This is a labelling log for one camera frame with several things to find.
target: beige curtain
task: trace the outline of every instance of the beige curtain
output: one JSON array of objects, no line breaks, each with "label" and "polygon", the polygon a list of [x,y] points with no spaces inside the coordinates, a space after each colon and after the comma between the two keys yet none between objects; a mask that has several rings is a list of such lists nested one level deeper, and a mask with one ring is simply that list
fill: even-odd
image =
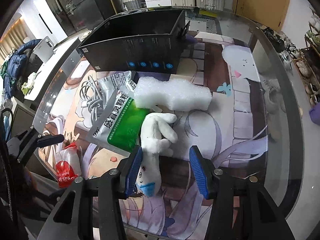
[{"label": "beige curtain", "polygon": [[3,63],[12,48],[18,49],[23,44],[26,37],[26,32],[19,19],[0,39],[0,64]]}]

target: screw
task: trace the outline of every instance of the screw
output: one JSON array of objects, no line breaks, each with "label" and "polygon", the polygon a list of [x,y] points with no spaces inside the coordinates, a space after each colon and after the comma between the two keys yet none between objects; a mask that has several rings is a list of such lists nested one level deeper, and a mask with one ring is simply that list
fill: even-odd
[{"label": "screw", "polygon": [[118,170],[117,169],[111,169],[110,171],[109,171],[109,174],[110,175],[116,175],[116,174],[118,174]]},{"label": "screw", "polygon": [[253,183],[258,182],[258,179],[257,179],[257,177],[255,177],[255,176],[250,176],[250,177],[249,177],[249,180],[250,180],[251,182],[253,182]]},{"label": "screw", "polygon": [[81,176],[75,178],[76,183],[80,183],[81,181],[83,181],[83,178]]},{"label": "screw", "polygon": [[213,172],[214,172],[214,174],[216,174],[216,175],[222,175],[223,170],[222,170],[222,169],[215,169]]}]

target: white plush toy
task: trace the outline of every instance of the white plush toy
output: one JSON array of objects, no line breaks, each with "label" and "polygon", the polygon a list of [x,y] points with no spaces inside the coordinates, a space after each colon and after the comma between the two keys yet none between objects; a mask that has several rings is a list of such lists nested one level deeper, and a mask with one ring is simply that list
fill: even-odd
[{"label": "white plush toy", "polygon": [[148,114],[141,127],[143,159],[137,177],[137,186],[148,196],[154,196],[161,186],[159,155],[172,156],[171,143],[178,140],[176,132],[168,125],[177,120],[175,114]]}]

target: yellow door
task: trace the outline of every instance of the yellow door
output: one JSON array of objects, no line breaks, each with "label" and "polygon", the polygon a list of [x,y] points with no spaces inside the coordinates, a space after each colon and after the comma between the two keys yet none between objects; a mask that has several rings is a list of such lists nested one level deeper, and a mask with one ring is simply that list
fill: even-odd
[{"label": "yellow door", "polygon": [[290,0],[234,0],[234,11],[274,30],[280,30]]}]

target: red and white plastic package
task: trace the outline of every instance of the red and white plastic package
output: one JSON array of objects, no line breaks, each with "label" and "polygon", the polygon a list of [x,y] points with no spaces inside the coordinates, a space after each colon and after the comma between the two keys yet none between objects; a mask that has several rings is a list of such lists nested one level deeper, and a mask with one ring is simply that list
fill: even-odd
[{"label": "red and white plastic package", "polygon": [[73,142],[56,153],[56,171],[59,187],[68,187],[72,181],[81,176],[77,146]]}]

